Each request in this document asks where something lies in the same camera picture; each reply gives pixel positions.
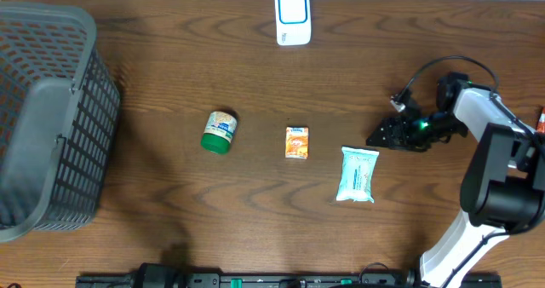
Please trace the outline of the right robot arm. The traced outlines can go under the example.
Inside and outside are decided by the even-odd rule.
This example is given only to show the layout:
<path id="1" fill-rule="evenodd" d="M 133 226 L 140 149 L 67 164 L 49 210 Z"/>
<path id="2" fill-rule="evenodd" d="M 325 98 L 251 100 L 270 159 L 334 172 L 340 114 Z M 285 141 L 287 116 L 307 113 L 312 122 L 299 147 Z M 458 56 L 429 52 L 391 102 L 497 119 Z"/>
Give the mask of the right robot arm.
<path id="1" fill-rule="evenodd" d="M 491 88 L 450 72 L 438 81 L 437 112 L 422 116 L 406 90 L 394 96 L 395 117 L 367 138 L 370 147 L 426 152 L 453 135 L 478 142 L 460 188 L 455 220 L 410 271 L 409 287 L 459 287 L 495 245 L 544 219 L 544 136 L 521 122 Z"/>

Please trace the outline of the red Top chocolate bar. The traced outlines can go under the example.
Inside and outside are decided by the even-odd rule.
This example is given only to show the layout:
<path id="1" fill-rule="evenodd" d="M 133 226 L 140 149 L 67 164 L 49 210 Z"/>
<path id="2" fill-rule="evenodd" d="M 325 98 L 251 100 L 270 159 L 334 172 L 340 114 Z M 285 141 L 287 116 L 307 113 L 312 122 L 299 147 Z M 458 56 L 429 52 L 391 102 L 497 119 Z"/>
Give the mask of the red Top chocolate bar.
<path id="1" fill-rule="evenodd" d="M 545 107 L 542 108 L 539 119 L 537 120 L 536 131 L 545 134 Z"/>

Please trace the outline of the green lid jar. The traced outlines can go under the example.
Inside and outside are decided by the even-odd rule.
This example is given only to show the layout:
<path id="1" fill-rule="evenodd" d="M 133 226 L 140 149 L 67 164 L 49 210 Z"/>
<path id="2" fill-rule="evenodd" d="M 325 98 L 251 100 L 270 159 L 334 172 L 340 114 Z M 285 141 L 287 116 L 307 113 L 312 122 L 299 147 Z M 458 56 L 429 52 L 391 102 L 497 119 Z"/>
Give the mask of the green lid jar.
<path id="1" fill-rule="evenodd" d="M 201 146 L 213 153 L 229 152 L 235 135 L 238 120 L 227 112 L 214 111 L 205 125 Z"/>

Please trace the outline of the orange tissue pack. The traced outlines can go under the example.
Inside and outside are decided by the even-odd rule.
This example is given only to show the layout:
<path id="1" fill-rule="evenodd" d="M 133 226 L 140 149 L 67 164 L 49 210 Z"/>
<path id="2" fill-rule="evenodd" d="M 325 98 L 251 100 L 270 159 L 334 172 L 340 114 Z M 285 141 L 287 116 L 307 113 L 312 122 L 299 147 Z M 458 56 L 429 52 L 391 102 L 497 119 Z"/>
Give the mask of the orange tissue pack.
<path id="1" fill-rule="evenodd" d="M 307 159 L 309 147 L 308 127 L 287 127 L 285 137 L 286 158 Z"/>

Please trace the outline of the mint green wipes pack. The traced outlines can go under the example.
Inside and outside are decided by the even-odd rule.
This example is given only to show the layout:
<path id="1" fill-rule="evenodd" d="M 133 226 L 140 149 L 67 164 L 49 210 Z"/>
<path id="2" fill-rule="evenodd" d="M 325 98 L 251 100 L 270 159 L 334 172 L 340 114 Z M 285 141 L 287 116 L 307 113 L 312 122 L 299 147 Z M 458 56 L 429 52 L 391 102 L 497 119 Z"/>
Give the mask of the mint green wipes pack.
<path id="1" fill-rule="evenodd" d="M 336 201 L 374 203 L 371 179 L 379 152 L 354 147 L 342 147 L 341 151 L 343 160 Z"/>

